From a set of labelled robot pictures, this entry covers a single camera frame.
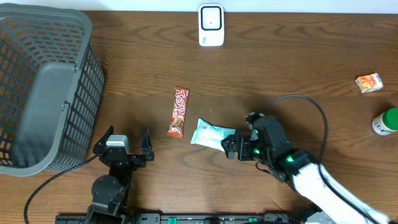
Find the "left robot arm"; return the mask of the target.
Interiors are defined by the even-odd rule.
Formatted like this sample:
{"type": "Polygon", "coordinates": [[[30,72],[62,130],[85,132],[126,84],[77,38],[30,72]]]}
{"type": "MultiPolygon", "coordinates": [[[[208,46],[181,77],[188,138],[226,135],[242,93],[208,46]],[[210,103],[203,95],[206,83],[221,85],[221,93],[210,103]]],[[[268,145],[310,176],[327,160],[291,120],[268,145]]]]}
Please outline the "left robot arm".
{"type": "Polygon", "coordinates": [[[98,177],[91,188],[93,200],[88,207],[85,224],[135,223],[135,215],[127,209],[133,173],[154,160],[154,150],[146,128],[141,142],[142,154],[129,153],[125,135],[115,135],[111,126],[94,145],[93,152],[109,167],[109,173],[98,177]]]}

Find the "light blue wipes pack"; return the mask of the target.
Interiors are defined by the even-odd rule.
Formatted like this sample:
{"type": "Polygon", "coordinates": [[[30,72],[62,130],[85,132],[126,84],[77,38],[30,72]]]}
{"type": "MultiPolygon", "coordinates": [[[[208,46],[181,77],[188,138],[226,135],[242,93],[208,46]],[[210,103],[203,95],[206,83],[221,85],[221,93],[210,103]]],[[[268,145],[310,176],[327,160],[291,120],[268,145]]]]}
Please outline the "light blue wipes pack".
{"type": "Polygon", "coordinates": [[[197,128],[193,133],[193,137],[190,143],[218,149],[219,151],[224,152],[221,141],[227,138],[229,135],[235,133],[236,130],[233,128],[213,126],[212,124],[199,118],[197,128]]]}

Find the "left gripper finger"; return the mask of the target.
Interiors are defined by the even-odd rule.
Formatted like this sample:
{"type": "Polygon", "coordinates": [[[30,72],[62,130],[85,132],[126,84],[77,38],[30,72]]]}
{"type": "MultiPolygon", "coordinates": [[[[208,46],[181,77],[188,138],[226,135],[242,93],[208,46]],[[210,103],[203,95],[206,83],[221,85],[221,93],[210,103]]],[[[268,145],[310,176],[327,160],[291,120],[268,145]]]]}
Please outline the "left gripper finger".
{"type": "Polygon", "coordinates": [[[141,151],[144,154],[153,154],[153,147],[150,141],[149,128],[146,128],[141,141],[141,151]]]}
{"type": "Polygon", "coordinates": [[[105,134],[98,140],[98,142],[94,145],[93,149],[104,149],[106,147],[106,142],[108,138],[114,134],[114,127],[110,126],[105,134]]]}

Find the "small orange box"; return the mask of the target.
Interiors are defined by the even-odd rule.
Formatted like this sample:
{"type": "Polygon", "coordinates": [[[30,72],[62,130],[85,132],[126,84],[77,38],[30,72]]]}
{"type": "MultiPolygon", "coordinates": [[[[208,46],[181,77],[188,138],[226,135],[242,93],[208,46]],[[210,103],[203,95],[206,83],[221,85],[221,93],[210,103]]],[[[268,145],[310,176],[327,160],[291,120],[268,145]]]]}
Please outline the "small orange box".
{"type": "Polygon", "coordinates": [[[377,73],[360,76],[355,80],[361,93],[369,93],[380,90],[384,87],[380,76],[377,73]]]}

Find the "red chocolate bar wrapper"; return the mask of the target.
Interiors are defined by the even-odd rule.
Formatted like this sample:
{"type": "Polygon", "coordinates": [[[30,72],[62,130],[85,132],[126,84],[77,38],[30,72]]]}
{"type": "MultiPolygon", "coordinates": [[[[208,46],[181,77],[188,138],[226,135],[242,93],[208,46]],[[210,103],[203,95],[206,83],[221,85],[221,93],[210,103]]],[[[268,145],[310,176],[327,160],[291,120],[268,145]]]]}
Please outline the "red chocolate bar wrapper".
{"type": "Polygon", "coordinates": [[[183,88],[179,86],[175,87],[174,107],[172,110],[170,126],[167,131],[167,134],[169,136],[173,136],[179,139],[183,138],[183,129],[185,115],[187,112],[189,91],[190,90],[188,88],[183,88]]]}

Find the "green lid jar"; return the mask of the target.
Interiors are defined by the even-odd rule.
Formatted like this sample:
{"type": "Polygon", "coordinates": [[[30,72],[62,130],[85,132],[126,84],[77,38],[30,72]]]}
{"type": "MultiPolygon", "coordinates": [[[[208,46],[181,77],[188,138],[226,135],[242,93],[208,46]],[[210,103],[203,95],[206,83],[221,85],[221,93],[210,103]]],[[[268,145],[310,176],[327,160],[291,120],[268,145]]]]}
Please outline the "green lid jar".
{"type": "Polygon", "coordinates": [[[398,109],[391,108],[372,120],[373,130],[381,135],[386,136],[398,130],[398,109]]]}

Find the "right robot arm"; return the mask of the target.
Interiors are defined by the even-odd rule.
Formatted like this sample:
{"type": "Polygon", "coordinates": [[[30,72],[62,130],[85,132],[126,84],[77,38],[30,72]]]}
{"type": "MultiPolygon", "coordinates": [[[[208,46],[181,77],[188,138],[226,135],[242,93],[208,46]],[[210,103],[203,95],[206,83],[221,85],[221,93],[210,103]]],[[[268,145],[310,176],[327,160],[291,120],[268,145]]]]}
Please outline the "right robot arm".
{"type": "Polygon", "coordinates": [[[267,166],[267,173],[309,199],[335,223],[393,223],[338,183],[317,158],[293,147],[275,116],[251,113],[246,121],[251,135],[232,134],[221,141],[228,159],[267,166]]]}

